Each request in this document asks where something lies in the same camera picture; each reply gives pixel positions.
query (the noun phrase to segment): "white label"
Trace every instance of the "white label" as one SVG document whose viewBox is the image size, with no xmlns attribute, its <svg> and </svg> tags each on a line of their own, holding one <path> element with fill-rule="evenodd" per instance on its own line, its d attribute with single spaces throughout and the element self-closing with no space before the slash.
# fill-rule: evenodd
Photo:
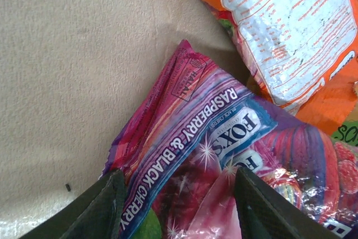
<svg viewBox="0 0 358 239">
<path fill-rule="evenodd" d="M 307 100 L 357 33 L 350 0 L 222 0 L 222 5 L 233 12 L 247 55 L 277 105 Z"/>
<path fill-rule="evenodd" d="M 221 161 L 225 155 L 247 141 L 261 127 L 256 112 L 248 107 L 242 108 L 235 116 L 215 129 L 210 136 Z"/>
<path fill-rule="evenodd" d="M 263 160 L 260 154 L 252 149 L 248 149 L 236 156 L 233 160 L 233 164 L 249 168 L 255 173 L 263 168 Z"/>
<path fill-rule="evenodd" d="M 332 74 L 331 74 L 331 76 L 330 76 L 329 79 L 332 79 L 332 78 L 338 73 L 338 71 L 342 69 L 342 67 L 343 67 L 346 63 L 348 63 L 350 60 L 353 59 L 353 57 L 354 57 L 355 55 L 356 55 L 356 54 L 355 54 L 355 52 L 354 52 L 353 50 L 350 51 L 350 52 L 344 57 L 343 61 L 338 65 L 338 67 L 336 68 L 336 70 L 332 72 Z"/>
<path fill-rule="evenodd" d="M 333 232 L 335 235 L 339 236 L 340 238 L 345 237 L 352 228 L 334 220 L 329 219 L 327 222 L 323 224 L 323 226 Z"/>
</svg>

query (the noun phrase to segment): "orange packaging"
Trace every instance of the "orange packaging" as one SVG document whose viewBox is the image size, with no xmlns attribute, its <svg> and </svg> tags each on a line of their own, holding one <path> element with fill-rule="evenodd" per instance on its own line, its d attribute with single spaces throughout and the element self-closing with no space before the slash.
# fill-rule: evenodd
<svg viewBox="0 0 358 239">
<path fill-rule="evenodd" d="M 332 135 L 353 110 L 358 0 L 203 0 L 264 98 Z"/>
</svg>

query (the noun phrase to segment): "fox's candy bag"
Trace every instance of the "fox's candy bag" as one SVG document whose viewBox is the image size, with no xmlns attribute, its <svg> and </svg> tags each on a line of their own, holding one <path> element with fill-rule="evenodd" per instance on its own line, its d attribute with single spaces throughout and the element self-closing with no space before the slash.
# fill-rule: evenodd
<svg viewBox="0 0 358 239">
<path fill-rule="evenodd" d="M 121 238 L 239 238 L 238 166 L 339 236 L 356 238 L 357 154 L 183 41 L 113 142 L 103 172 L 125 175 Z"/>
<path fill-rule="evenodd" d="M 340 127 L 357 101 L 358 0 L 203 1 L 264 98 L 329 135 Z"/>
</svg>

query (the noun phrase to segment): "sparkle graphic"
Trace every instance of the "sparkle graphic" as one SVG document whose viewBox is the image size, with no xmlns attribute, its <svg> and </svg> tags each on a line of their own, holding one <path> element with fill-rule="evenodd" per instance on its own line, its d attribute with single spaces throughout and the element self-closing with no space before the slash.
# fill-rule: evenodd
<svg viewBox="0 0 358 239">
<path fill-rule="evenodd" d="M 205 142 L 204 144 L 200 143 L 200 158 L 201 158 L 201 162 L 203 162 L 205 160 L 205 167 L 204 167 L 204 171 L 206 171 L 206 167 L 208 165 L 208 161 L 210 159 L 215 160 L 215 153 L 211 150 L 211 145 L 210 145 L 211 141 L 208 141 L 208 136 L 205 136 Z"/>
<path fill-rule="evenodd" d="M 184 188 L 185 183 L 186 183 L 186 179 L 187 179 L 187 175 L 185 175 L 185 176 L 183 177 L 183 180 L 182 180 L 181 183 L 180 183 L 179 194 L 181 194 L 181 192 L 183 191 L 183 188 Z"/>
<path fill-rule="evenodd" d="M 168 236 L 170 239 L 180 239 L 183 237 L 183 231 L 179 230 L 178 227 L 175 226 L 175 218 L 172 227 L 168 226 Z"/>
<path fill-rule="evenodd" d="M 229 181 L 229 185 L 230 185 L 230 181 L 232 180 L 233 176 L 235 177 L 235 173 L 237 171 L 237 167 L 235 167 L 235 165 L 233 165 L 233 159 L 234 157 L 231 156 L 230 162 L 225 166 L 225 173 L 226 173 L 226 178 Z"/>
</svg>

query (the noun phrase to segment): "halal symbol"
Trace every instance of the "halal symbol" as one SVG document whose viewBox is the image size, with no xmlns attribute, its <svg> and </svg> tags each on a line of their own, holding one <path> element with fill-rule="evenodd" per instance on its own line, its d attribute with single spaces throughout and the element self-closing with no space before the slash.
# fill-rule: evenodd
<svg viewBox="0 0 358 239">
<path fill-rule="evenodd" d="M 190 64 L 195 68 L 201 68 L 202 64 L 199 59 L 191 59 Z"/>
</svg>

